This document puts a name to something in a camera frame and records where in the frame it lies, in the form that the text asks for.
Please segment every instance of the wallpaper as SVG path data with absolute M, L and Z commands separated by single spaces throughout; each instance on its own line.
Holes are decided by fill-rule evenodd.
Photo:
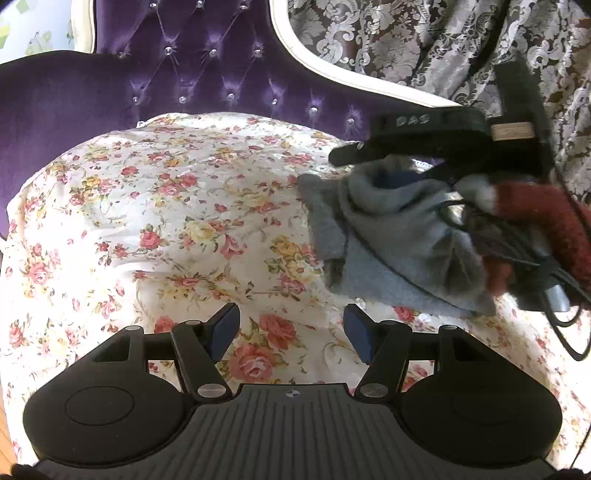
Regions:
M 0 12 L 0 63 L 49 50 L 73 50 L 72 0 L 14 0 Z

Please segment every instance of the headboard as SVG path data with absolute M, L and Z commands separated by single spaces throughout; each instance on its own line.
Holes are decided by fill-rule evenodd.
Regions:
M 94 0 L 94 53 L 0 66 L 0 234 L 23 182 L 96 135 L 166 112 L 245 112 L 361 140 L 372 115 L 454 105 L 320 60 L 287 0 Z

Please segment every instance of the gray cloth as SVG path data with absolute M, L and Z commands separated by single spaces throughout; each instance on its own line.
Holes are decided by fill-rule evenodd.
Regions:
M 447 184 L 422 180 L 378 189 L 372 178 L 382 168 L 370 162 L 338 180 L 298 178 L 330 291 L 426 313 L 494 315 L 470 238 L 437 216 Z

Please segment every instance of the floral lace pattern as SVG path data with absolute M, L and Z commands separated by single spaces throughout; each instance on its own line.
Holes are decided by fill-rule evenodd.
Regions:
M 569 188 L 591 203 L 591 20 L 573 0 L 290 0 L 290 15 L 320 58 L 492 116 L 493 65 L 526 59 Z
M 96 137 L 36 174 L 9 205 L 0 276 L 2 387 L 18 460 L 35 461 L 22 427 L 25 402 L 65 367 L 127 325 L 169 332 L 229 301 L 241 309 L 241 331 L 218 368 L 233 389 L 354 388 L 366 366 L 341 315 L 355 300 L 325 288 L 296 188 L 304 172 L 342 175 L 327 164 L 340 144 L 266 118 L 172 113 Z M 417 331 L 455 323 L 527 371 L 563 406 L 550 462 L 573 460 L 590 421 L 589 363 L 567 358 L 542 315 L 519 312 L 509 297 L 499 299 L 497 317 L 476 319 L 357 302 L 375 320 Z M 589 322 L 584 316 L 572 339 L 579 348 Z M 149 368 L 177 384 L 172 362 Z M 431 370 L 412 362 L 405 388 Z M 585 452 L 581 466 L 588 469 L 590 457 Z

